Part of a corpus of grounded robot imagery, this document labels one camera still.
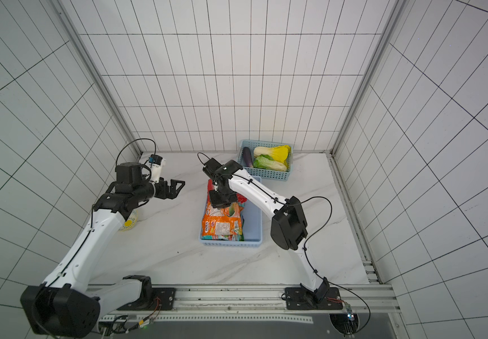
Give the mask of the red candy bag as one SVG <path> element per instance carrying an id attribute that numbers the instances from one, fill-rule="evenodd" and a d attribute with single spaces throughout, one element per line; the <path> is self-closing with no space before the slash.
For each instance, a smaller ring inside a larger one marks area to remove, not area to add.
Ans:
<path id="1" fill-rule="evenodd" d="M 215 189 L 216 189 L 216 186 L 214 185 L 213 181 L 210 179 L 208 181 L 207 190 L 210 192 L 211 190 L 215 190 Z M 239 204 L 244 204 L 247 201 L 247 199 L 244 196 L 242 196 L 241 194 L 237 194 L 236 196 L 237 196 Z"/>

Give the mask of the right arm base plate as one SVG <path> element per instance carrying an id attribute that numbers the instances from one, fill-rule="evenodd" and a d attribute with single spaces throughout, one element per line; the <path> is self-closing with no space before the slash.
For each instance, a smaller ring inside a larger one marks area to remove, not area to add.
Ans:
<path id="1" fill-rule="evenodd" d="M 319 296 L 315 291 L 298 286 L 286 288 L 281 298 L 286 302 L 286 309 L 292 311 L 339 311 L 344 307 L 337 288 L 326 290 L 323 299 Z"/>

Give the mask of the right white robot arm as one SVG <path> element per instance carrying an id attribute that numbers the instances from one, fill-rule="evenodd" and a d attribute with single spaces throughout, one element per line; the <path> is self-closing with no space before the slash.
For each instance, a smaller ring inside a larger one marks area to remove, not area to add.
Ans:
<path id="1" fill-rule="evenodd" d="M 327 278 L 312 268 L 307 259 L 306 240 L 308 222 L 302 202 L 295 196 L 285 198 L 268 189 L 243 169 L 236 161 L 222 165 L 214 158 L 209 159 L 203 172 L 211 179 L 214 189 L 209 191 L 214 208 L 228 208 L 238 201 L 238 195 L 245 197 L 271 219 L 270 237 L 281 249 L 287 251 L 299 275 L 303 278 L 301 289 L 304 302 L 318 304 L 326 298 L 330 289 Z"/>

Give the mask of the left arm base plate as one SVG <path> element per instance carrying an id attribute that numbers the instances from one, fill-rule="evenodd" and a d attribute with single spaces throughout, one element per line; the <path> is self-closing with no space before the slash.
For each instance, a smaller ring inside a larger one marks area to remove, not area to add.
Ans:
<path id="1" fill-rule="evenodd" d="M 153 311 L 171 311 L 176 299 L 175 288 L 153 288 L 151 303 L 148 310 Z"/>

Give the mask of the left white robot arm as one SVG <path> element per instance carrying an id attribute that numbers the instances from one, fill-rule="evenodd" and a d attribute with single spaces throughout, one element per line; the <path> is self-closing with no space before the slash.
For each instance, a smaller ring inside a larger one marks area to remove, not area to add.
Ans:
<path id="1" fill-rule="evenodd" d="M 116 309 L 152 306 L 152 281 L 146 275 L 128 275 L 94 294 L 87 290 L 104 251 L 132 212 L 153 198 L 175 199 L 185 186 L 182 180 L 167 182 L 162 169 L 162 165 L 139 162 L 116 165 L 116 180 L 91 207 L 90 219 L 63 260 L 40 285 L 29 285 L 21 295 L 34 333 L 83 338 Z"/>

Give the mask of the large light blue basket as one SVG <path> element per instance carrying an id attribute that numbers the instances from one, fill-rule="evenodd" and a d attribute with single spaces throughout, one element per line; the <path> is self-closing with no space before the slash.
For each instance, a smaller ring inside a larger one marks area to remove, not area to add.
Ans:
<path id="1" fill-rule="evenodd" d="M 207 193 L 207 201 L 209 201 L 209 192 Z M 240 242 L 232 241 L 216 241 L 216 240 L 201 240 L 200 234 L 198 239 L 207 246 L 220 247 L 259 247 L 262 244 L 262 211 L 255 206 L 249 199 L 243 207 L 243 236 L 244 240 Z"/>

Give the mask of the orange snack bag front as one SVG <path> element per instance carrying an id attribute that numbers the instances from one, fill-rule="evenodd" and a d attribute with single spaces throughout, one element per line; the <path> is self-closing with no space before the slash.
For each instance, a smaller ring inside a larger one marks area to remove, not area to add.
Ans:
<path id="1" fill-rule="evenodd" d="M 226 208 L 215 208 L 207 201 L 201 224 L 201 240 L 240 242 L 243 236 L 243 207 L 232 203 Z"/>

